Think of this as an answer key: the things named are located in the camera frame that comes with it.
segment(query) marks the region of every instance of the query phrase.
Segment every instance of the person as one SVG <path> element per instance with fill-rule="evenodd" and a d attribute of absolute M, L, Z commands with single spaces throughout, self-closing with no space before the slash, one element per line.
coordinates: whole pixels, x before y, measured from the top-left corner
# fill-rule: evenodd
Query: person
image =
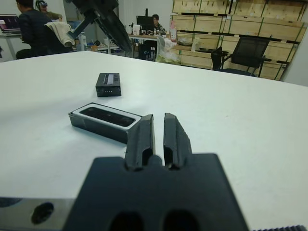
<path fill-rule="evenodd" d="M 166 34 L 166 30 L 163 28 L 162 25 L 159 24 L 159 16 L 158 14 L 153 14 L 153 22 L 154 22 L 154 29 L 159 31 L 162 35 Z"/>
<path fill-rule="evenodd" d="M 17 52 L 17 59 L 47 55 L 46 36 L 44 25 L 51 19 L 44 13 L 33 9 L 33 0 L 16 0 L 17 7 L 22 13 L 19 16 L 22 41 L 31 46 L 31 49 Z"/>
<path fill-rule="evenodd" d="M 59 22 L 62 22 L 62 15 L 59 13 L 53 13 L 51 11 L 47 11 L 48 3 L 42 0 L 38 1 L 39 4 L 39 11 L 46 14 L 51 20 L 59 20 Z"/>

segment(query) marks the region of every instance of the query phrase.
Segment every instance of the chair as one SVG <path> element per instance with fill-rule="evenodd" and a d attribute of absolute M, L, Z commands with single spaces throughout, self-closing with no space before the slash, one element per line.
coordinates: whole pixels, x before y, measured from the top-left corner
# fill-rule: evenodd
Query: chair
<path fill-rule="evenodd" d="M 270 61 L 270 59 L 266 59 L 264 56 L 264 52 L 269 42 L 270 41 L 268 39 L 263 38 L 240 37 L 233 54 L 229 55 L 227 58 L 225 58 L 225 56 L 228 53 L 222 51 L 222 47 L 219 47 L 211 53 L 213 70 L 254 77 L 254 72 L 260 68 L 258 74 L 258 77 L 260 77 L 264 61 Z M 231 62 L 233 64 L 248 66 L 247 71 L 231 68 L 223 69 L 224 62 L 229 58 L 231 58 Z M 248 72 L 250 67 L 254 69 L 251 73 Z"/>
<path fill-rule="evenodd" d="M 44 27 L 45 27 L 46 46 L 48 48 L 48 55 L 73 52 L 72 47 L 65 47 L 58 40 L 57 36 L 51 29 L 49 29 L 47 26 Z"/>

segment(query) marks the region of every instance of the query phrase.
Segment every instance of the laptop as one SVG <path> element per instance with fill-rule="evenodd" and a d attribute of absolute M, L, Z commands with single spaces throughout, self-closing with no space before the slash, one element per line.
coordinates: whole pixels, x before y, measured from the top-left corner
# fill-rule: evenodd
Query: laptop
<path fill-rule="evenodd" d="M 16 14 L 0 14 L 0 28 L 3 33 L 21 34 Z"/>

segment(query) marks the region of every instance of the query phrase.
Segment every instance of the plastic bag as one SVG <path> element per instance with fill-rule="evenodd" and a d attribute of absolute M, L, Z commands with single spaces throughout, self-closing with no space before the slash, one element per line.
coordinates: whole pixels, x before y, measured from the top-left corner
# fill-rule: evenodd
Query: plastic bag
<path fill-rule="evenodd" d="M 180 56 L 171 52 L 171 49 L 177 45 L 176 42 L 163 37 L 157 38 L 157 57 L 156 62 L 180 65 Z"/>

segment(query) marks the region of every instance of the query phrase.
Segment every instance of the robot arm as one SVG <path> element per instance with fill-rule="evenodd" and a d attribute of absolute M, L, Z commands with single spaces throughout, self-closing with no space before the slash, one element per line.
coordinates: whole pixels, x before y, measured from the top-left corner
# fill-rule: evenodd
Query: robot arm
<path fill-rule="evenodd" d="M 127 32 L 114 13 L 117 0 L 66 0 L 74 3 L 85 19 L 69 35 L 75 39 L 90 23 L 97 23 L 113 43 L 122 50 L 130 52 L 131 44 Z"/>

